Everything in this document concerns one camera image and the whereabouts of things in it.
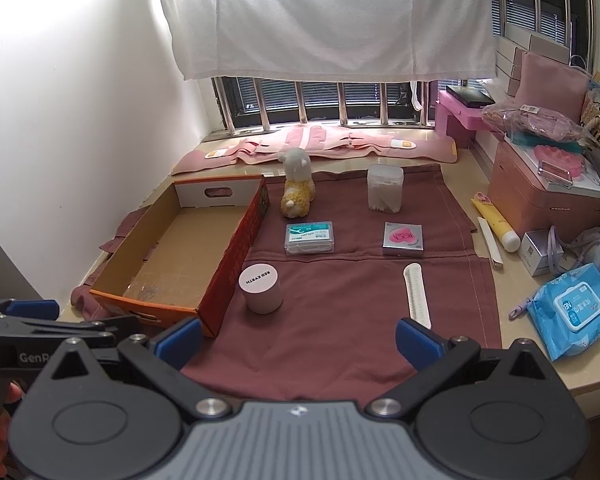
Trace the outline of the person's left hand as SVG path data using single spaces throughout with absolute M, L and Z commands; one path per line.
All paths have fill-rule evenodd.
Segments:
M 18 382 L 10 382 L 5 393 L 5 399 L 1 404 L 0 411 L 0 478 L 7 474 L 5 458 L 8 453 L 7 434 L 12 416 L 6 410 L 5 405 L 13 404 L 19 401 L 23 396 L 23 391 Z

